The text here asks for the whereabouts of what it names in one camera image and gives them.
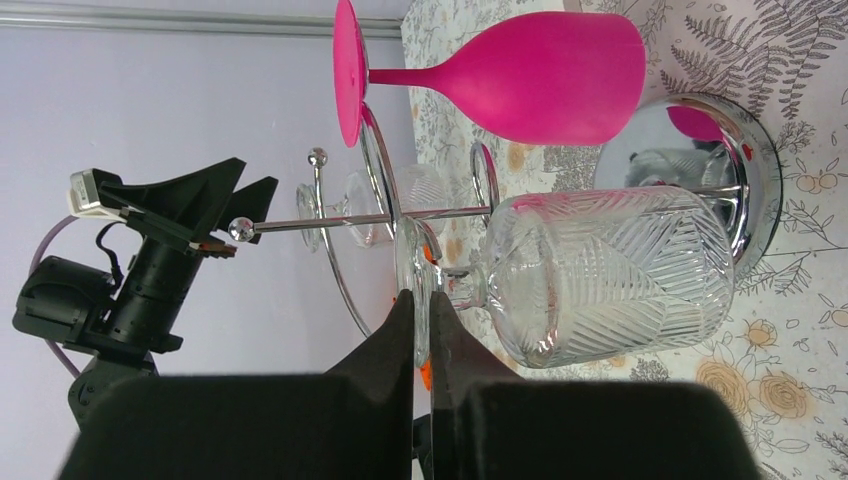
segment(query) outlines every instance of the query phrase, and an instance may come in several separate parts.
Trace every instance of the wine glass stem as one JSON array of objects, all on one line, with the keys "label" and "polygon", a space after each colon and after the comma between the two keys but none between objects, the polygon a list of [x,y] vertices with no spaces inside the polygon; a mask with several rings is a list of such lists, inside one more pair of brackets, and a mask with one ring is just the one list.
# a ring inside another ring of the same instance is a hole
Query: wine glass stem
[{"label": "wine glass stem", "polygon": [[445,293],[457,310],[486,305],[486,277],[478,266],[441,268]]},{"label": "wine glass stem", "polygon": [[372,69],[368,72],[368,83],[380,85],[405,85],[436,89],[435,67],[421,69]]}]

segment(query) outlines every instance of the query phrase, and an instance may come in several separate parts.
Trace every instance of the clear wine glass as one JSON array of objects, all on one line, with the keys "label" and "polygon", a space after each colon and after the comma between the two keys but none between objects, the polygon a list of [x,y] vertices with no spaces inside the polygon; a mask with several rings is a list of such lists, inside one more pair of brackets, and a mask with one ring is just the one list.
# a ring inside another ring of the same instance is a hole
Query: clear wine glass
[{"label": "clear wine glass", "polygon": [[[398,170],[396,178],[400,194],[402,211],[430,211],[448,208],[447,187],[443,178],[431,165],[414,164]],[[301,220],[318,218],[318,205],[315,201],[315,186],[300,184],[296,192],[297,212]],[[380,206],[374,195],[374,187],[367,170],[357,170],[348,175],[345,182],[344,197],[334,205],[324,207],[329,217],[351,217],[356,215],[379,214]],[[436,233],[445,228],[443,219],[427,220],[427,225]],[[392,241],[389,225],[376,223],[370,225],[352,225],[349,228],[359,247],[370,248],[385,245]],[[314,252],[320,245],[319,230],[301,230],[303,241]]]},{"label": "clear wine glass", "polygon": [[426,225],[398,222],[398,289],[416,305],[416,362],[429,356],[429,299],[482,307],[507,352],[549,368],[697,344],[727,316],[733,257],[723,224],[673,186],[529,194],[501,203],[484,263],[433,265]]}]

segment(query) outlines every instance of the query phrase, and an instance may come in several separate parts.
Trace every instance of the tablecloth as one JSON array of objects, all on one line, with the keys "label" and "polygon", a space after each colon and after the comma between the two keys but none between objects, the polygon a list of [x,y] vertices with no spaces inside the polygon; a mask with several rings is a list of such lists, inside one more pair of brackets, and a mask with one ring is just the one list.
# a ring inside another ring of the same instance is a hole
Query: tablecloth
[{"label": "tablecloth", "polygon": [[[528,378],[706,384],[738,417],[764,478],[848,478],[848,1],[417,0],[402,27],[407,66],[435,65],[486,27],[543,10],[629,17],[647,49],[643,103],[705,91],[752,112],[782,164],[780,228],[738,283],[730,318],[696,347],[531,370],[505,353],[485,311],[462,312],[464,325]],[[473,200],[475,139],[493,152],[503,197],[591,188],[598,147],[511,143],[437,93],[410,98],[418,160],[438,168],[458,204]],[[479,261],[484,232],[478,219],[451,221],[446,264]]]}]

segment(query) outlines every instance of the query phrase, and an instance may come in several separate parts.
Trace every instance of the black cable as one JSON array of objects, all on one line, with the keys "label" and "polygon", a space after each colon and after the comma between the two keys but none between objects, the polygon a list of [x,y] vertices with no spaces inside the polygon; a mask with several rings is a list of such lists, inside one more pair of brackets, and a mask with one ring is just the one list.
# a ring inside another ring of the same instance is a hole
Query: black cable
[{"label": "black cable", "polygon": [[121,265],[118,263],[118,254],[116,254],[114,250],[103,246],[103,237],[106,236],[106,233],[109,231],[109,229],[112,228],[112,226],[118,223],[123,222],[112,222],[107,224],[100,230],[100,233],[97,234],[97,238],[94,240],[94,243],[95,245],[97,245],[97,248],[102,250],[103,253],[105,253],[109,257],[109,262],[112,264],[112,278],[115,280],[115,284],[112,286],[111,293],[117,292],[121,288],[121,285],[123,285],[124,272],[121,271]]}]

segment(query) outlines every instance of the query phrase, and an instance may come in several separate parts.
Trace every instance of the round chrome base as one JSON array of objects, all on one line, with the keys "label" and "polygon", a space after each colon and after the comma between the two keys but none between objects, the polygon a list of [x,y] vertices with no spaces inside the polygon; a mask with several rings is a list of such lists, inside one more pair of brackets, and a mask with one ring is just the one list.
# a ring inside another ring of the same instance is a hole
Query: round chrome base
[{"label": "round chrome base", "polygon": [[780,219],[774,145],[754,117],[720,97],[687,93],[640,108],[601,150],[594,188],[676,185],[724,222],[736,278],[760,260]]}]

